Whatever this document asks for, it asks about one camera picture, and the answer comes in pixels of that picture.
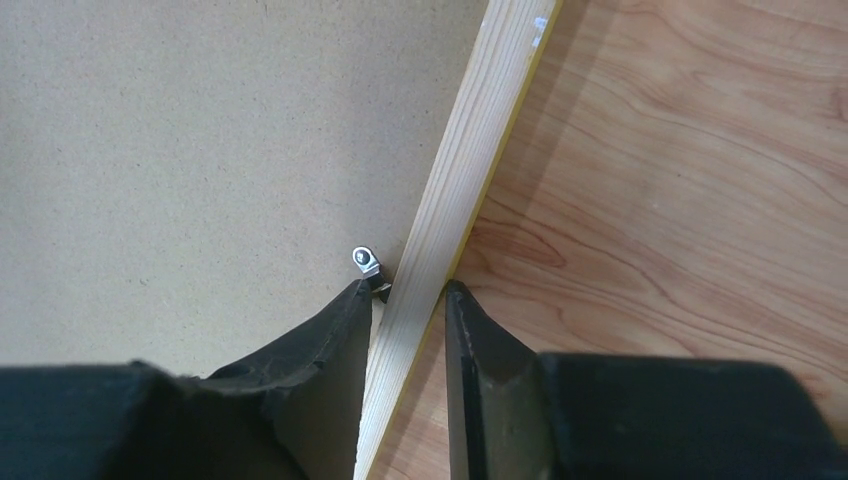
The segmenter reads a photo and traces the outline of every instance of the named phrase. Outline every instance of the wooden board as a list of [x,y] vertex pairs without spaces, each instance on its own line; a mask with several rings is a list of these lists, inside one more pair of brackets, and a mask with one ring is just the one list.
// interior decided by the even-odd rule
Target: wooden board
[[[536,349],[783,365],[848,444],[848,3],[568,2],[456,277]],[[441,336],[377,478],[448,478]]]
[[394,414],[526,92],[558,0],[490,0],[369,352],[355,478]]
[[396,269],[485,7],[0,1],[0,363],[209,374]]

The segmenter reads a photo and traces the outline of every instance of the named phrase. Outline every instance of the wood grain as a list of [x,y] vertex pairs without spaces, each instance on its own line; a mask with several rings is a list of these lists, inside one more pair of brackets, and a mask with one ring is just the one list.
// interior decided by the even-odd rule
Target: wood grain
[[490,0],[368,358],[354,477],[364,479],[468,238],[559,0]]
[[[456,277],[536,349],[783,365],[848,443],[848,3],[567,3]],[[440,336],[383,478],[448,478]]]

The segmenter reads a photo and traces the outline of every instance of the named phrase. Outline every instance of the screw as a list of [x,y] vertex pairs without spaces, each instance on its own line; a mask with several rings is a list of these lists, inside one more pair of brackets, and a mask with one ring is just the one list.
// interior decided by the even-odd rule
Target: screw
[[368,255],[368,252],[365,250],[357,250],[354,258],[356,259],[356,263],[360,265],[368,265],[368,262],[371,261],[371,255]]

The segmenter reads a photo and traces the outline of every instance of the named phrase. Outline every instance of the yellow edge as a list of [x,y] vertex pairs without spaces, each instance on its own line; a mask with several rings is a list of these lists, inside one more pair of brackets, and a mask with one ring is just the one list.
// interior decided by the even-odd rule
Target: yellow edge
[[[524,98],[527,96],[527,92],[530,90],[530,84],[533,83],[533,77],[536,75],[536,69],[539,68],[539,62],[542,60],[542,53],[545,51],[545,47],[548,44],[548,40],[551,37],[551,34],[554,30],[554,25],[559,19],[559,12],[562,9],[563,0],[557,0],[554,5],[554,9],[551,11],[551,17],[553,22],[551,22],[548,28],[545,29],[545,33],[542,34],[542,39],[539,42],[539,46],[536,48],[536,52],[533,54],[533,58],[530,60],[530,68],[527,70],[527,77],[524,79],[524,85],[521,86],[521,92],[518,94],[518,98],[515,99],[515,105],[512,107],[512,113],[509,116],[509,122],[506,124],[506,129],[504,129],[503,137],[501,137],[500,144],[498,145],[498,150],[495,153],[495,158],[492,161],[492,165],[489,167],[489,172],[486,174],[486,180],[483,182],[483,188],[480,189],[480,195],[477,197],[477,203],[474,205],[474,210],[472,210],[471,217],[468,219],[468,225],[465,227],[465,233],[462,235],[462,240],[459,242],[459,245],[456,249],[456,254],[454,254],[453,261],[451,262],[451,266],[448,269],[448,275],[445,278],[445,282],[447,282],[451,277],[453,277],[454,272],[456,271],[456,267],[459,265],[459,260],[462,257],[462,252],[465,250],[465,244],[468,243],[468,238],[471,236],[471,229],[474,227],[474,222],[477,220],[477,215],[480,213],[480,208],[483,206],[483,200],[486,198],[486,192],[489,190],[489,185],[492,183],[492,178],[495,176],[495,170],[497,170],[498,163],[501,161],[501,157],[503,156],[503,152],[506,149],[506,144],[509,141],[509,137],[512,134],[512,128],[515,125],[516,120],[518,120],[518,114],[521,112],[521,106],[524,104]],[[409,374],[407,374],[406,379],[403,381],[403,386],[400,390],[400,396],[398,397],[397,403],[395,403],[394,408],[392,409],[392,414],[389,417],[389,423],[386,425],[386,433],[391,430],[392,425],[395,423],[395,418],[397,417],[398,409],[400,408],[400,402],[403,397],[406,395],[406,391],[409,388],[409,379],[412,377],[411,373],[415,370],[415,367],[418,366],[418,361],[421,359],[421,352],[423,351],[422,347],[425,343],[427,343],[427,339],[430,338],[430,331],[433,328],[433,313],[435,312],[435,308],[433,312],[430,313],[430,321],[427,322],[427,328],[424,330],[424,335],[421,337],[421,342],[418,344],[418,349],[415,351],[415,358],[412,360],[412,366],[409,369]],[[377,464],[377,460],[380,458],[380,453],[383,450],[383,446],[385,445],[386,435],[383,435],[383,438],[380,439],[380,445],[377,447],[377,453],[374,456],[374,463],[371,464],[371,470],[374,469],[374,466]]]

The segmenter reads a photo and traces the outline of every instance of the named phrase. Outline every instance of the metal clip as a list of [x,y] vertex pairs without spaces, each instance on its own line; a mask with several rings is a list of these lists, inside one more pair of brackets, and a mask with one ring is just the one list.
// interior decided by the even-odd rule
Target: metal clip
[[362,277],[368,281],[371,293],[376,295],[381,302],[389,301],[389,292],[392,284],[386,278],[380,261],[368,247],[356,247],[353,249],[353,263],[362,271]]

